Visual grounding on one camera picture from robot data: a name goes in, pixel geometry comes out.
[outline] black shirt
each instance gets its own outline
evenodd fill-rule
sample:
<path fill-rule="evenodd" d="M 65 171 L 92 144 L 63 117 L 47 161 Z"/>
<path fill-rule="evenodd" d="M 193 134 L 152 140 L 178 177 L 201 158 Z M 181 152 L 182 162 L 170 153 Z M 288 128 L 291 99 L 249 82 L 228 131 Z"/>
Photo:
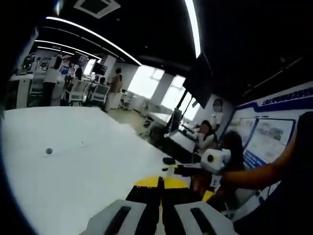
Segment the black shirt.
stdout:
<path fill-rule="evenodd" d="M 240 235 L 312 233 L 313 112 L 299 118 L 288 170 L 276 190 L 256 210 L 236 221 Z"/>

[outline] ceiling light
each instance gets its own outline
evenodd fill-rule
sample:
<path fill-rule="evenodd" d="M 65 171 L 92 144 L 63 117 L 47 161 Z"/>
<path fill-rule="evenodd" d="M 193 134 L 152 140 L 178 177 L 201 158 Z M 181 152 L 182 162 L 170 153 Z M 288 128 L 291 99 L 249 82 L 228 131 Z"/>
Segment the ceiling light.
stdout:
<path fill-rule="evenodd" d="M 56 50 L 56 51 L 64 52 L 64 53 L 66 53 L 66 54 L 74 55 L 74 53 L 70 53 L 70 52 L 67 52 L 67 51 L 58 50 L 58 49 L 54 49 L 54 48 L 49 48 L 49 47 L 37 47 L 37 48 L 48 49 L 48 50 Z"/>
<path fill-rule="evenodd" d="M 80 49 L 77 49 L 77 48 L 74 48 L 74 47 L 69 47 L 69 46 L 66 46 L 66 45 L 63 45 L 63 44 L 60 44 L 60 43 L 53 43 L 53 42 L 43 41 L 43 40 L 35 40 L 35 42 L 39 42 L 39 43 L 51 43 L 51 44 L 59 45 L 59 46 L 62 46 L 62 47 L 68 47 L 68 48 L 70 48 L 70 49 L 73 49 L 73 50 L 76 50 L 76 51 L 85 53 L 85 54 L 87 54 L 87 55 L 90 55 L 90 56 L 92 56 L 92 57 L 95 57 L 95 58 L 101 60 L 101 58 L 98 57 L 98 56 L 95 56 L 95 55 L 90 54 L 90 53 L 88 53 L 88 52 L 85 52 L 85 51 L 83 51 L 83 50 L 80 50 Z"/>
<path fill-rule="evenodd" d="M 192 0 L 185 0 L 189 19 L 191 23 L 192 33 L 194 36 L 194 44 L 195 44 L 195 51 L 196 51 L 196 57 L 201 53 L 201 46 L 200 46 L 200 37 L 199 37 L 199 29 L 198 29 L 198 22 L 197 22 L 197 16 L 195 11 L 195 6 Z"/>
<path fill-rule="evenodd" d="M 63 19 L 61 19 L 61 18 L 56 18 L 56 17 L 50 17 L 50 16 L 48 16 L 48 17 L 46 17 L 46 19 L 48 19 L 48 20 L 54 20 L 54 21 L 61 21 L 61 22 L 70 24 L 70 25 L 72 25 L 72 26 L 78 27 L 78 28 L 80 28 L 80 29 L 82 29 L 82 30 L 84 30 L 84 31 L 86 31 L 86 32 L 88 32 L 88 33 L 91 33 L 91 34 L 93 34 L 94 36 L 96 36 L 96 37 L 102 39 L 102 40 L 105 41 L 106 43 L 110 44 L 111 46 L 115 47 L 115 48 L 118 49 L 120 52 L 122 52 L 122 53 L 124 53 L 125 55 L 127 55 L 129 58 L 131 58 L 132 60 L 134 60 L 134 61 L 135 61 L 137 64 L 139 64 L 140 66 L 142 65 L 138 60 L 136 60 L 135 58 L 133 58 L 133 57 L 132 57 L 131 55 L 129 55 L 126 51 L 124 51 L 123 49 L 121 49 L 120 47 L 118 47 L 117 45 L 115 45 L 114 43 L 110 42 L 108 39 L 106 39 L 106 38 L 100 36 L 99 34 L 97 34 L 97 33 L 93 32 L 93 31 L 91 31 L 90 29 L 87 29 L 87 28 L 85 28 L 85 27 L 82 27 L 82 26 L 80 26 L 79 24 L 73 23 L 73 22 L 71 22 L 71 21 L 63 20 Z"/>

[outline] person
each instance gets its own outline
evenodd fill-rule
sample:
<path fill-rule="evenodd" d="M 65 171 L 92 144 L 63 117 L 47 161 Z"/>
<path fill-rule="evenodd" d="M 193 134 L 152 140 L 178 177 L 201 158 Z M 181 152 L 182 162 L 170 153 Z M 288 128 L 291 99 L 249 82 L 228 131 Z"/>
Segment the person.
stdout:
<path fill-rule="evenodd" d="M 122 70 L 118 68 L 116 71 L 116 75 L 112 78 L 111 87 L 109 89 L 106 104 L 105 104 L 105 112 L 107 113 L 113 102 L 113 99 L 117 93 L 119 93 L 122 89 Z"/>
<path fill-rule="evenodd" d="M 83 76 L 83 69 L 81 66 L 79 66 L 76 71 L 75 71 L 75 76 L 77 77 L 78 81 L 82 80 L 82 76 Z"/>
<path fill-rule="evenodd" d="M 38 58 L 31 64 L 30 71 L 34 73 L 34 72 L 38 69 L 39 64 L 40 64 L 40 57 L 38 57 Z"/>
<path fill-rule="evenodd" d="M 283 153 L 270 164 L 249 171 L 226 172 L 221 188 L 260 189 L 280 181 L 259 207 L 234 222 L 240 235 L 303 234 L 311 229 L 313 112 L 300 116 Z"/>
<path fill-rule="evenodd" d="M 225 167 L 222 170 L 222 172 L 240 171 L 245 169 L 242 138 L 236 131 L 227 132 L 223 136 L 223 139 L 218 149 L 229 149 L 231 154 L 230 160 L 225 164 Z M 212 178 L 211 174 L 194 176 L 192 188 L 193 191 L 198 192 L 200 196 L 203 196 L 205 191 L 209 189 L 211 178 Z M 225 196 L 227 196 L 227 198 L 231 198 L 233 196 L 233 193 L 234 190 L 231 188 L 230 190 L 225 192 Z M 220 191 L 218 204 L 220 204 L 220 201 L 227 200 L 227 198 L 222 199 L 221 194 L 222 192 Z"/>
<path fill-rule="evenodd" d="M 55 57 L 51 58 L 45 75 L 42 106 L 50 106 L 53 89 L 58 81 L 61 65 L 62 54 L 58 52 Z"/>
<path fill-rule="evenodd" d="M 223 119 L 223 101 L 221 99 L 216 99 L 213 103 L 213 110 L 216 112 L 212 115 L 210 123 L 212 128 L 216 132 L 222 122 Z"/>
<path fill-rule="evenodd" d="M 215 148 L 217 137 L 209 121 L 204 120 L 199 126 L 197 133 L 198 143 L 196 148 L 198 153 L 202 155 L 208 148 Z"/>

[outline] blue banner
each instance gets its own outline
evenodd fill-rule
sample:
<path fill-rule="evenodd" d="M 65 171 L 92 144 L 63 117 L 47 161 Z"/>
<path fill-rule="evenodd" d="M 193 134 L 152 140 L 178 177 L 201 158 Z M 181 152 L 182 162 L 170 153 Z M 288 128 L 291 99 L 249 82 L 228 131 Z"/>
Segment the blue banner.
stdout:
<path fill-rule="evenodd" d="M 249 168 L 256 168 L 261 165 L 267 164 L 266 162 L 261 160 L 259 157 L 251 153 L 249 150 L 246 150 L 244 152 L 244 161 L 245 161 L 245 164 L 247 164 Z"/>

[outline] air vent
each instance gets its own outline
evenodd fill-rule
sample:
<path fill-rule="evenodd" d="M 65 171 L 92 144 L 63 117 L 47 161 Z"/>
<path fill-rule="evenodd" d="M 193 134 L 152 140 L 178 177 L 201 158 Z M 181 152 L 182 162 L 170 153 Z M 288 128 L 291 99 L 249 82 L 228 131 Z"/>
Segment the air vent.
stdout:
<path fill-rule="evenodd" d="M 120 7 L 121 5 L 114 0 L 78 0 L 74 5 L 74 8 L 84 11 L 98 19 Z"/>

